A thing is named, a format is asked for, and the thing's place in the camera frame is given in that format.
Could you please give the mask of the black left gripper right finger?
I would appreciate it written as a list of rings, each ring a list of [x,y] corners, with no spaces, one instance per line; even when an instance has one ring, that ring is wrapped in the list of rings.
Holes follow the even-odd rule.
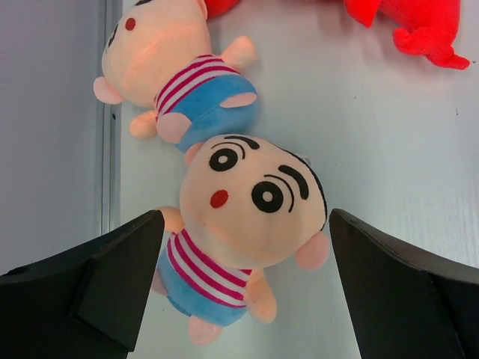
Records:
[[[390,236],[342,209],[329,229],[363,358],[477,358],[478,269]]]

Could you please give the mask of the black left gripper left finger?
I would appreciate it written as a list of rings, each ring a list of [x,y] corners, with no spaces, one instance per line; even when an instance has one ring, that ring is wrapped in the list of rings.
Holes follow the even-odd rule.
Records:
[[[137,343],[164,219],[121,227],[1,276],[2,358],[126,358]]]

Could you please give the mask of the red shark plush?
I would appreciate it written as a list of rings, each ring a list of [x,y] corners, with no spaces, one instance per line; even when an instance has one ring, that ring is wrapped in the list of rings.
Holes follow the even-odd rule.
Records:
[[[207,18],[212,19],[221,16],[234,8],[240,0],[205,0]]]
[[[460,26],[460,1],[349,0],[344,4],[347,13],[367,28],[377,13],[392,19],[397,24],[393,43],[406,55],[422,55],[437,67],[453,70],[465,70],[470,65],[453,48]]]

